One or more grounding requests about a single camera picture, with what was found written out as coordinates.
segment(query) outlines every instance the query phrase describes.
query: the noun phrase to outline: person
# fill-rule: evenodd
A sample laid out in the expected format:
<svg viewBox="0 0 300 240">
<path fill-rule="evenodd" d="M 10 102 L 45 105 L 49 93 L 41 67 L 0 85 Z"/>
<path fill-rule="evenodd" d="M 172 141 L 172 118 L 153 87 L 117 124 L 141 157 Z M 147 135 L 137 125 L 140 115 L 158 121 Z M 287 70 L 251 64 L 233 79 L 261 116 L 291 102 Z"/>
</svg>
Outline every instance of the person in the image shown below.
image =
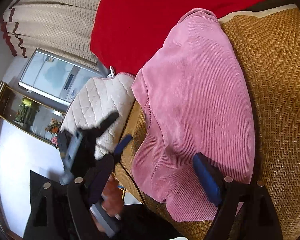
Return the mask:
<svg viewBox="0 0 300 240">
<path fill-rule="evenodd" d="M 113 240 L 169 240 L 183 236 L 169 222 L 148 210 L 146 206 L 124 205 L 122 190 L 118 188 L 118 184 L 111 175 L 102 192 L 106 196 L 102 208 L 110 217 L 120 215 L 122 221 L 122 229 Z M 92 213 L 91 215 L 98 230 L 104 232 L 104 228 Z"/>
</svg>

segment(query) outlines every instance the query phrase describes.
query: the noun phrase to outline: screw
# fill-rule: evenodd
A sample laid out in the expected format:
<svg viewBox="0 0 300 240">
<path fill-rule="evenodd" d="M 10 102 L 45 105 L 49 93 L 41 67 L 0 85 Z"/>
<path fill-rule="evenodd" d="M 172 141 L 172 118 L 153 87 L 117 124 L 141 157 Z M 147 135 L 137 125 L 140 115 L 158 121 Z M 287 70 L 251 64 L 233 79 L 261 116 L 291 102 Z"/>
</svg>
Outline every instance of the screw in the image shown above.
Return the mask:
<svg viewBox="0 0 300 240">
<path fill-rule="evenodd" d="M 230 176 L 225 176 L 224 180 L 227 183 L 231 183 L 233 181 L 233 179 Z"/>
<path fill-rule="evenodd" d="M 47 182 L 47 183 L 43 184 L 43 188 L 44 189 L 48 189 L 50 187 L 51 187 L 51 183 L 50 182 Z"/>
<path fill-rule="evenodd" d="M 83 178 L 77 177 L 77 178 L 74 179 L 74 182 L 75 182 L 76 184 L 80 184 L 81 182 L 83 182 Z"/>
<path fill-rule="evenodd" d="M 258 185 L 259 187 L 263 187 L 263 186 L 265 185 L 265 183 L 264 183 L 262 180 L 258 180 L 258 181 L 257 181 L 257 185 Z"/>
</svg>

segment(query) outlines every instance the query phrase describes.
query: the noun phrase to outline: black sleeve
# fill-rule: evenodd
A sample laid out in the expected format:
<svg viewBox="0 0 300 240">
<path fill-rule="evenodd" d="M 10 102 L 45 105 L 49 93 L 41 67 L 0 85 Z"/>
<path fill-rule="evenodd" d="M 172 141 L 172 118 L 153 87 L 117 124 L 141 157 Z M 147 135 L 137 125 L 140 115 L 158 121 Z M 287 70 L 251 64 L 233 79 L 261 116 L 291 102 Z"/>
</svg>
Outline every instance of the black sleeve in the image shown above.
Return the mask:
<svg viewBox="0 0 300 240">
<path fill-rule="evenodd" d="M 166 220 L 144 205 L 125 205 L 121 215 L 122 230 L 113 240 L 169 240 L 182 235 Z"/>
</svg>

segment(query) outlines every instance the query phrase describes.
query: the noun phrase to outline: refrigerator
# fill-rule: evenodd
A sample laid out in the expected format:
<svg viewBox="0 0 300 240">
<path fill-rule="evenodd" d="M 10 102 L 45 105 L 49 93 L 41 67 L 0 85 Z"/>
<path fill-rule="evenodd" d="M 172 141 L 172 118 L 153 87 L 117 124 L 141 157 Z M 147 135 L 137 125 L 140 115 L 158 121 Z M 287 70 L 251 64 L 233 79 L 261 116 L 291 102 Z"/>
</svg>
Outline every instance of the refrigerator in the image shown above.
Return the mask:
<svg viewBox="0 0 300 240">
<path fill-rule="evenodd" d="M 69 106 L 91 77 L 102 75 L 98 71 L 37 49 L 28 62 L 19 85 Z"/>
</svg>

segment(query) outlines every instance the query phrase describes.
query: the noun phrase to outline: woven rattan mat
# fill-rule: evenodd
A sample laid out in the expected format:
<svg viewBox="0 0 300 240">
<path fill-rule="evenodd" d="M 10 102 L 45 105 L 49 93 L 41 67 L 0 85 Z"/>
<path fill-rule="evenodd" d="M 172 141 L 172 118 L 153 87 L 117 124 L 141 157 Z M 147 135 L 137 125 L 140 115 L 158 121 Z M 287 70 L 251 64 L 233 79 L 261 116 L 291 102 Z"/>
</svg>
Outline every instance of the woven rattan mat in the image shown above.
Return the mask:
<svg viewBox="0 0 300 240">
<path fill-rule="evenodd" d="M 300 235 L 300 11 L 287 9 L 263 18 L 235 16 L 222 28 L 229 37 L 244 72 L 256 126 L 256 174 L 276 207 L 284 239 Z M 135 102 L 124 134 L 133 136 L 124 150 L 123 165 L 130 170 L 146 135 L 146 122 Z M 133 183 L 120 167 L 120 182 L 140 200 Z M 171 219 L 165 205 L 145 196 L 147 206 L 170 221 L 190 240 L 204 237 L 210 221 Z"/>
</svg>

